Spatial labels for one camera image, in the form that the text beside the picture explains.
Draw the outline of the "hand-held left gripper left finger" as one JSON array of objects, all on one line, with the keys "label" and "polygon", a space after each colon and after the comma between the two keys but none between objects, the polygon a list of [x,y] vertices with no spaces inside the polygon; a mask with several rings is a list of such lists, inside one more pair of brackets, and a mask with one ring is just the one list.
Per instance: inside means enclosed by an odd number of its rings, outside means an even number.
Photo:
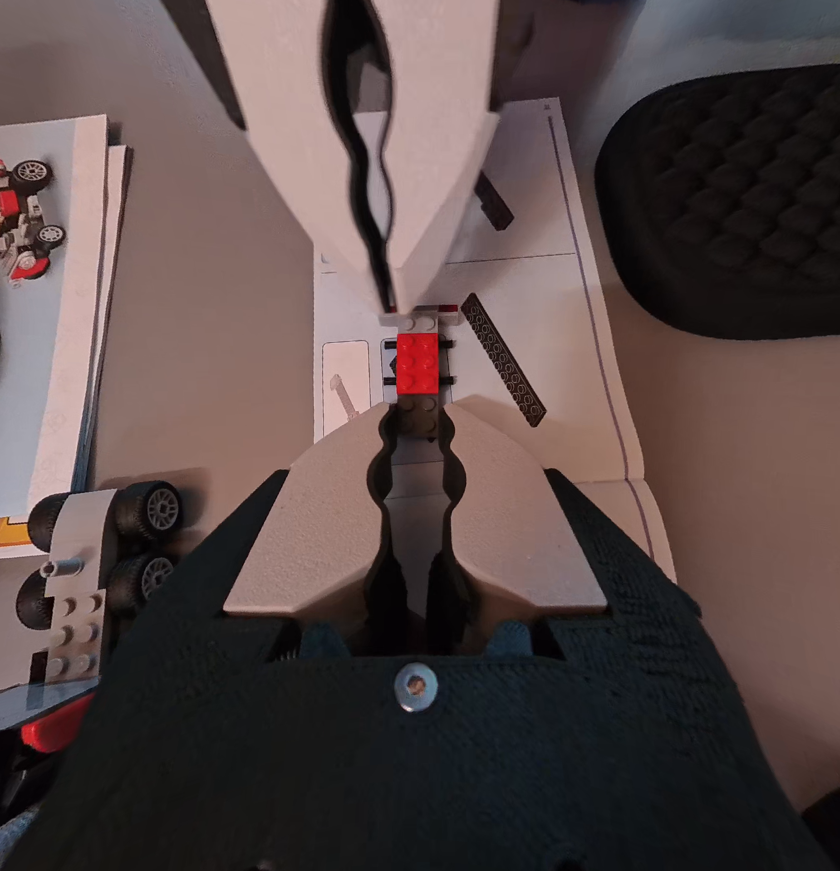
[{"label": "hand-held left gripper left finger", "polygon": [[397,442],[381,402],[294,462],[224,604],[240,617],[332,624],[374,652],[407,638],[407,588],[385,499]]}]

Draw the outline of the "grey red lego assembly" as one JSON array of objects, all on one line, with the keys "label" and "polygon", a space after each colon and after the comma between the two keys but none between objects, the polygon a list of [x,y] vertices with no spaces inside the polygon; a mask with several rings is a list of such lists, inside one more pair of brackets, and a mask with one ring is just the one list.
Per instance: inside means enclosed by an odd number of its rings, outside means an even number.
[{"label": "grey red lego assembly", "polygon": [[456,382],[455,376],[441,373],[441,360],[455,344],[442,329],[456,326],[460,317],[458,305],[452,303],[378,317],[382,327],[395,330],[395,338],[383,343],[393,358],[382,384],[394,389],[392,406],[401,436],[425,441],[438,437],[442,391]]}]

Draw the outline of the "black red lego truck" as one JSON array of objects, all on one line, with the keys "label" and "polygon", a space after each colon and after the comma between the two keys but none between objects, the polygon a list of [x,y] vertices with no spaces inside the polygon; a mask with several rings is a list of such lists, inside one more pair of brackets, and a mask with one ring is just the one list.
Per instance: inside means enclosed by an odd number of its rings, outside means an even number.
[{"label": "black red lego truck", "polygon": [[184,516],[164,480],[47,495],[29,514],[39,562],[13,616],[33,647],[20,655],[26,680],[0,689],[0,851],[52,786],[120,635],[173,572]]}]

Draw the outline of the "open lego instruction booklet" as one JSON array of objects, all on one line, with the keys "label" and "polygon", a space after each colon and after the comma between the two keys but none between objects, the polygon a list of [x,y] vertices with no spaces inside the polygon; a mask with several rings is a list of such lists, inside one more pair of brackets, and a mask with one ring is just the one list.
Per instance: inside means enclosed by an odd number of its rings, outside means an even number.
[{"label": "open lego instruction booklet", "polygon": [[[458,402],[560,470],[676,582],[658,506],[622,385],[569,142],[556,98],[506,104],[483,168],[514,218],[496,230],[477,197],[421,305],[455,307],[440,327],[441,371]],[[315,251],[314,440],[348,411],[395,402],[396,327],[382,325]],[[481,305],[478,330],[495,328],[531,389],[537,414],[518,407],[461,310]],[[441,549],[447,497],[437,443],[400,439],[386,501],[393,544],[414,604]]]}]

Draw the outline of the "yellow mark instruction booklet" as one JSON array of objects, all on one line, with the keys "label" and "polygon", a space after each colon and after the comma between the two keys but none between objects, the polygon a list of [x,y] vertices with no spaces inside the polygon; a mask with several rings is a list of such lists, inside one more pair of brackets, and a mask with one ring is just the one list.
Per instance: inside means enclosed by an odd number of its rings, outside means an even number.
[{"label": "yellow mark instruction booklet", "polygon": [[59,317],[45,337],[45,351],[27,351],[20,361],[22,374],[31,374],[33,363],[44,360],[44,375],[33,387],[9,389],[4,415],[21,430],[0,447],[0,474],[27,467],[30,474],[21,479],[27,485],[25,503],[17,504],[21,512],[0,517],[0,558],[33,555],[29,516],[42,498],[88,486],[131,158],[125,145],[108,148],[97,285],[63,279]]}]

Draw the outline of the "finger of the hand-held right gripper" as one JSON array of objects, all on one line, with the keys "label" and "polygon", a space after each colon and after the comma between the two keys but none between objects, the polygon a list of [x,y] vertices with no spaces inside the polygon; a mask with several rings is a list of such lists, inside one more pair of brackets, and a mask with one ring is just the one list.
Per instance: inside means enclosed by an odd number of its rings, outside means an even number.
[{"label": "finger of the hand-held right gripper", "polygon": [[390,72],[372,2],[208,3],[246,131],[307,235],[372,308],[393,308],[386,237],[368,198],[370,158],[350,104],[350,57]]},{"label": "finger of the hand-held right gripper", "polygon": [[393,96],[382,145],[391,197],[390,299],[422,302],[458,233],[499,115],[491,110],[498,2],[373,2]]}]

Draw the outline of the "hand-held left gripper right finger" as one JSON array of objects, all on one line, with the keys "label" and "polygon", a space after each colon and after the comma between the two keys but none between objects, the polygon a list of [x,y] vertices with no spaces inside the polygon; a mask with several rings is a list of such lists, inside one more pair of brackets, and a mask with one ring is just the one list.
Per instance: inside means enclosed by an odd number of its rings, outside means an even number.
[{"label": "hand-held left gripper right finger", "polygon": [[427,586],[431,652],[476,651],[507,622],[596,616],[608,600],[542,465],[457,403],[439,419],[448,505]]}]

